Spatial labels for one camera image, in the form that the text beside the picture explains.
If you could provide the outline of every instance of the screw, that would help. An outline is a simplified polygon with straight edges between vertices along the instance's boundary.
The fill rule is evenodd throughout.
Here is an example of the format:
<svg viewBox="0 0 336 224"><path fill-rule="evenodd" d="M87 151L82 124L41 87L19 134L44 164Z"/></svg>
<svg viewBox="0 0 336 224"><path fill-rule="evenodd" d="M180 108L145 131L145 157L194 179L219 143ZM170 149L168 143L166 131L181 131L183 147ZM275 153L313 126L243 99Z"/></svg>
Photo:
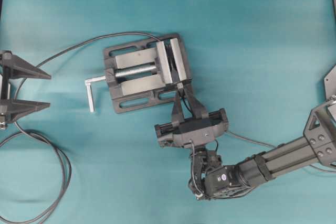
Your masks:
<svg viewBox="0 0 336 224"><path fill-rule="evenodd" d="M323 141L324 140L324 136L323 135L319 135L318 136L318 140Z"/></svg>
<svg viewBox="0 0 336 224"><path fill-rule="evenodd" d="M317 152L317 155L318 155L319 157L323 157L323 152Z"/></svg>

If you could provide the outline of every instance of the teal surface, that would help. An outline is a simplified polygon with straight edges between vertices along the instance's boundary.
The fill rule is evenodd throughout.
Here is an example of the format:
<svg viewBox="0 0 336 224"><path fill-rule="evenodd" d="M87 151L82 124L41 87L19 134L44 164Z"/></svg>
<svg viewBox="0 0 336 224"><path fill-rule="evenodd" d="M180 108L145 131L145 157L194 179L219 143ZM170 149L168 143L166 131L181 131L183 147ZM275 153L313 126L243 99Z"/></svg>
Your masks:
<svg viewBox="0 0 336 224"><path fill-rule="evenodd" d="M230 129L271 144L302 135L323 102L322 78L336 63L332 0L4 0L0 48L33 64L82 40L127 30L183 36L197 97L224 107ZM106 39L43 66L52 80L28 80L20 98L51 108L20 120L61 146L73 179L47 223L335 223L336 175L305 168L245 198L195 200L187 182L189 151L160 149L153 125L169 122L171 104L115 114L103 74ZM16 129L13 125L1 137ZM219 139L225 164L265 150ZM60 168L48 148L19 137L0 149L0 214L34 217L56 198Z"/></svg>

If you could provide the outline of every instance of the gripper jaw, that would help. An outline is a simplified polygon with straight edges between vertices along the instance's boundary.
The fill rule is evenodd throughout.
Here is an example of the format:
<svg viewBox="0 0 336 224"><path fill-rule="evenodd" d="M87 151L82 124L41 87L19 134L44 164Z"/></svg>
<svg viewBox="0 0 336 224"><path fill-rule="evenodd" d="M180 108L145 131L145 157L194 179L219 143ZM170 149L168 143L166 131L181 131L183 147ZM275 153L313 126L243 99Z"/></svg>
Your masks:
<svg viewBox="0 0 336 224"><path fill-rule="evenodd" d="M0 129L4 130L9 123L14 123L26 115L50 107L50 103L46 102L11 99L9 85L10 79L51 79L50 75L10 51L0 51L0 65L2 66Z"/></svg>
<svg viewBox="0 0 336 224"><path fill-rule="evenodd" d="M11 51L0 51L0 65L10 68L9 78L51 79L51 76L41 69L29 64Z"/></svg>
<svg viewBox="0 0 336 224"><path fill-rule="evenodd" d="M50 107L47 102L33 102L15 99L0 100L0 123L14 123L19 118Z"/></svg>

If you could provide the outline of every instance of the cable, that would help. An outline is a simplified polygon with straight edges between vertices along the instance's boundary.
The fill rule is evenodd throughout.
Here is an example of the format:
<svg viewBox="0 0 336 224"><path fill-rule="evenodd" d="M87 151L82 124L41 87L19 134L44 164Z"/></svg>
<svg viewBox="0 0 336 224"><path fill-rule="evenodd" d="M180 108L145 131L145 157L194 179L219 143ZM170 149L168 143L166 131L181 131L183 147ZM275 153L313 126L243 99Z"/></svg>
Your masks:
<svg viewBox="0 0 336 224"><path fill-rule="evenodd" d="M238 135L236 133L233 133L232 131L227 131L226 133L228 133L229 135L231 135L235 138L238 138L238 139L241 139L241 140L244 140L244 141L248 141L248 142L253 143L253 144L262 145L262 146L265 146L265 147L268 147L268 148L276 148L275 145L268 144L268 143L265 143L265 142L262 142L262 141L252 140L250 138L247 138L247 137ZM317 166L314 166L314 165L309 165L309 166L316 169L316 170L324 172L324 173L334 173L334 174L336 174L336 170L326 170L326 169L323 169L323 168L320 168L320 167L317 167Z"/></svg>
<svg viewBox="0 0 336 224"><path fill-rule="evenodd" d="M197 184L196 184L196 180L195 180L195 175L194 175L194 166L195 166L195 146L194 146L194 142L192 140L189 141L191 143L191 148L192 148L192 163L191 163L191 178L193 179L193 183L194 186L196 188L196 190L199 192L200 195L204 195L207 196L203 191L201 191Z"/></svg>
<svg viewBox="0 0 336 224"><path fill-rule="evenodd" d="M124 36L124 35L141 35L141 36L147 36L147 37L150 37L152 39L155 39L156 41L160 41L159 38L149 34L149 33L144 33L144 32L141 32L141 31L128 31L128 32L123 32L123 33L113 33L113 34L107 34L107 35L101 35L101 36L98 36L98 37L95 37L95 38L92 38L92 39L88 39L88 40L85 40L81 43L78 43L72 47L69 47L49 58L47 58L46 60L42 61L41 63L39 63L36 67L39 68L41 67L42 65L44 65L45 63L71 51L71 50L74 50L76 48L79 48L81 46L84 46L86 44L89 44L89 43L92 43L92 42L95 42L97 40L100 40L100 39L105 39L105 38L111 38L111 37L116 37L116 36ZM25 81L27 80L27 78L23 78L22 81L20 82L15 94L14 94L14 99L17 99L17 96L21 90L21 87L22 85L25 83ZM57 199L46 209L44 210L41 214L39 214L38 216L36 216L35 218L33 219L30 219L30 220L26 220L26 221L19 221L19 222L15 222L15 221L9 221L3 217L0 216L0 220L7 223L7 224L29 224L29 223L32 223L32 222L35 222L35 221L38 221L39 220L39 223L44 223L48 218L49 216L54 212L54 210L56 209L57 205L59 204L60 200L62 199L63 195L65 194L66 190L68 189L68 186L70 184L70 180L71 180L71 173L72 173L72 168L71 168L71 163L70 163L70 160L69 158L67 157L67 155L61 150L59 149L56 145L54 145L48 138L42 136L41 134L37 133L37 132L34 132L34 131L25 131L19 124L18 122L14 122L15 126L18 128L19 132L17 133L14 133L13 135L10 135L8 136L7 138L5 138L4 140L2 140L0 142L0 147L2 147L5 143L7 143L8 141L10 141L11 139L19 136L19 135L26 135L30 138L33 138L35 140L38 140L38 141L41 141L41 142L44 142L46 144L49 144L55 151L59 161L60 161L60 164L61 164L61 170L62 170L62 184L61 184L61 190L60 190L60 193L57 197ZM68 168L69 168L69 171L68 171L68 174L66 176L66 165L64 164L61 156L63 156L66 160L66 163L68 165Z"/></svg>

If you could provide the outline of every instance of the gripper jaw pad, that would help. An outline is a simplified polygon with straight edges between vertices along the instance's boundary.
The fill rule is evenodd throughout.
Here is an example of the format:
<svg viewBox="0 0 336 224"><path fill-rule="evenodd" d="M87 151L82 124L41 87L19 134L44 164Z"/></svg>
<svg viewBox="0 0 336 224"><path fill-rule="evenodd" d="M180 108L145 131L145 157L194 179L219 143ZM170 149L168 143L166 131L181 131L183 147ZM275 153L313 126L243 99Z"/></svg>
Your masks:
<svg viewBox="0 0 336 224"><path fill-rule="evenodd" d="M5 123L13 123L23 116L50 107L47 102L33 102L16 99L0 100L0 116L4 117Z"/></svg>
<svg viewBox="0 0 336 224"><path fill-rule="evenodd" d="M0 51L0 65L10 68L10 79L51 79L50 75L31 65L19 56L12 54L11 51Z"/></svg>

